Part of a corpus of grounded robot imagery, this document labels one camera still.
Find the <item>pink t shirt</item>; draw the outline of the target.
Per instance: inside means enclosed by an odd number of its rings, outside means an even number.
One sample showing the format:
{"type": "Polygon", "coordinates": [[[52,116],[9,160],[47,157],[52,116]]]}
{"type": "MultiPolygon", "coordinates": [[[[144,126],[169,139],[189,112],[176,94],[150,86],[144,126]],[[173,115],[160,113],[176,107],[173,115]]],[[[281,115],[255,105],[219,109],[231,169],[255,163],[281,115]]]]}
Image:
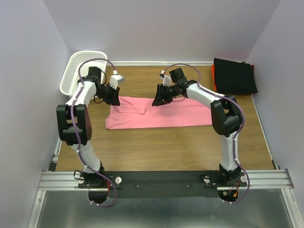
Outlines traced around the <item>pink t shirt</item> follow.
{"type": "Polygon", "coordinates": [[[105,121],[108,130],[212,125],[211,111],[192,99],[152,106],[152,98],[121,96],[105,121]]]}

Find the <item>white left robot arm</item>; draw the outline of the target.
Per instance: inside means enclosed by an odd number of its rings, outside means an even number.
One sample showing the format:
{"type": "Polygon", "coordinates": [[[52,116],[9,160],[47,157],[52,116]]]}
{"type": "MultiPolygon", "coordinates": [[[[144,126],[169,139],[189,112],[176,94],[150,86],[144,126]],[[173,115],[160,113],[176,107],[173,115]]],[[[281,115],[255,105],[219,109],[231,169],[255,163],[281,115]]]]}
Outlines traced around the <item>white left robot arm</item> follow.
{"type": "Polygon", "coordinates": [[[88,75],[80,77],[70,100],[56,108],[59,138],[76,152],[83,167],[84,181],[89,179],[96,188],[102,187],[109,179],[105,177],[102,162],[91,144],[93,128],[88,105],[95,96],[102,98],[106,104],[120,105],[119,84],[124,81],[124,77],[114,69],[110,82],[103,85],[101,72],[98,67],[89,67],[88,75]]]}

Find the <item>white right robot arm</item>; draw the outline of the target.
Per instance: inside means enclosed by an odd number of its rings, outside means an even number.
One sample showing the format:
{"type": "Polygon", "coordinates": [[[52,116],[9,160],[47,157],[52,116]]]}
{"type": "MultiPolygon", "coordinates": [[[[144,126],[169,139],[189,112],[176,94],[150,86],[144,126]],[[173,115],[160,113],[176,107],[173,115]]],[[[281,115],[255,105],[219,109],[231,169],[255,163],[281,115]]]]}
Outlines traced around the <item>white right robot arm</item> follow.
{"type": "Polygon", "coordinates": [[[157,92],[152,106],[166,105],[173,98],[181,95],[195,100],[211,111],[214,131],[221,136],[222,159],[219,165],[219,182],[229,186],[241,175],[238,159],[238,135],[244,126],[244,112],[233,95],[223,95],[203,87],[195,80],[188,80],[181,68],[165,74],[160,73],[162,83],[157,85],[157,92]]]}

